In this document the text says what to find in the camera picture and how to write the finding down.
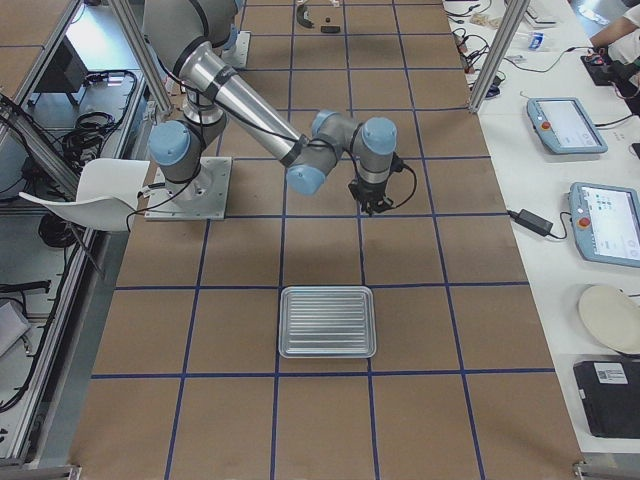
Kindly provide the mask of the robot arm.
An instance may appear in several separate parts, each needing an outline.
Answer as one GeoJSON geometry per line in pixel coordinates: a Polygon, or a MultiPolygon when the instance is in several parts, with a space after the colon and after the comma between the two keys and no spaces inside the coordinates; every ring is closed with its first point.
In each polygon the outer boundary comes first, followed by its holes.
{"type": "Polygon", "coordinates": [[[358,122],[322,110],[309,136],[296,131],[218,54],[232,43],[240,9],[238,1],[148,1],[143,32],[161,64],[189,93],[230,115],[285,166],[289,187],[314,194],[349,155],[357,164],[349,191],[362,211],[393,209],[386,186],[403,167],[395,152],[396,125],[384,117],[358,122]]]}

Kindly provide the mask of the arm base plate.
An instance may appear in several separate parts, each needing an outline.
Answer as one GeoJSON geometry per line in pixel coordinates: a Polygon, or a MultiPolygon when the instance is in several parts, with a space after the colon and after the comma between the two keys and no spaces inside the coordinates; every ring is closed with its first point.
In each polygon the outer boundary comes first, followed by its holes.
{"type": "Polygon", "coordinates": [[[149,221],[223,220],[232,165],[231,157],[201,157],[198,176],[176,197],[173,195],[182,185],[167,183],[157,168],[154,182],[164,186],[150,191],[145,218],[149,221]]]}
{"type": "Polygon", "coordinates": [[[224,44],[221,59],[236,70],[244,70],[247,67],[251,32],[237,30],[232,27],[229,39],[224,44]]]}

